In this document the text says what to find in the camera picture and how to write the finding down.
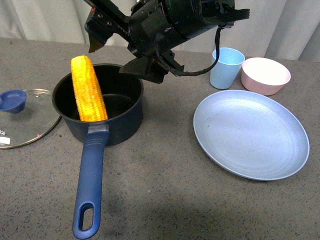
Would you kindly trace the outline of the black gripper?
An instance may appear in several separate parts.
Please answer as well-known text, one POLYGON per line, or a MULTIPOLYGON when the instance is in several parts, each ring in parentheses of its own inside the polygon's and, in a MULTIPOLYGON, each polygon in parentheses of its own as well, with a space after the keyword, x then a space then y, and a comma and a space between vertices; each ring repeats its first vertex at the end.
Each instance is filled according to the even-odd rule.
POLYGON ((114 34, 128 43, 134 59, 119 73, 160 84, 168 73, 189 76, 175 61, 173 48, 211 29, 214 44, 220 45, 221 31, 250 17, 248 8, 236 9, 232 0, 139 0, 125 15, 110 0, 89 0, 91 7, 84 28, 89 53, 101 49, 114 34))

